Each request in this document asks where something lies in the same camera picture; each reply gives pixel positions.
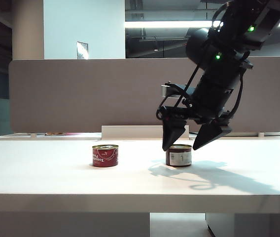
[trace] white pillar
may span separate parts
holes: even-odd
[[[13,1],[13,59],[43,59],[43,0]]]

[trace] can label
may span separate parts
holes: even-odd
[[[118,165],[118,149],[93,148],[93,166],[110,167]]]
[[[191,164],[191,152],[175,153],[170,152],[170,165],[190,165]]]

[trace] floor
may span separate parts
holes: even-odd
[[[205,214],[151,213],[150,237],[211,237]]]

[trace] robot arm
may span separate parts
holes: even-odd
[[[220,25],[213,26],[224,10]],[[187,42],[186,54],[197,67],[187,85],[164,85],[165,99],[156,113],[163,122],[164,151],[185,131],[187,119],[202,125],[194,150],[232,131],[228,124],[241,100],[243,75],[253,67],[247,57],[252,50],[260,50],[279,23],[280,0],[232,0],[214,14],[209,30],[194,32]],[[199,68],[204,70],[202,78],[196,88],[189,87]],[[235,106],[225,112],[224,105],[239,80]],[[179,97],[173,107],[163,106],[168,97]]]

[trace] cable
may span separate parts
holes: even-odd
[[[167,100],[168,96],[165,96],[165,98],[162,100],[162,102],[160,103],[158,109],[156,110],[155,116],[158,120],[162,120],[161,117],[159,117],[159,110],[162,107],[162,105],[164,104],[164,102]]]
[[[241,101],[241,96],[242,96],[242,90],[243,90],[243,75],[244,75],[244,73],[245,72],[240,73],[241,85],[240,85],[240,90],[239,90],[238,97],[237,97],[237,100],[235,102],[235,105],[234,105],[232,111],[228,114],[228,116],[224,120],[229,120],[230,118],[232,118],[232,116],[235,114],[235,112],[237,111],[237,109],[239,107],[239,104],[240,104],[240,101]]]
[[[206,48],[205,48],[204,54],[203,54],[203,56],[201,57],[199,63],[197,64],[197,66],[196,66],[196,68],[195,68],[193,74],[191,75],[191,77],[190,77],[188,83],[186,84],[186,87],[185,87],[185,89],[184,89],[184,92],[186,92],[186,91],[188,90],[188,88],[189,88],[191,82],[193,81],[195,75],[197,74],[197,72],[198,72],[198,70],[199,70],[199,68],[200,68],[201,63],[203,62],[203,59],[204,59],[204,57],[205,57],[205,54],[206,54],[206,52],[207,52],[207,50],[208,50],[208,48],[209,48],[209,46],[210,46],[209,41],[206,41],[205,43],[207,43],[207,44],[206,44],[206,46],[205,46]],[[174,105],[174,108],[176,108],[176,107],[179,105],[179,103],[181,102],[183,96],[184,96],[183,94],[180,95],[179,99],[177,100],[176,104]]]
[[[217,19],[218,15],[224,11],[225,9],[227,9],[229,6],[231,6],[234,3],[234,1],[228,1],[226,2],[224,5],[222,5],[221,7],[218,8],[218,10],[214,13],[213,17],[212,17],[212,28],[214,28],[213,23],[215,22],[215,20]]]

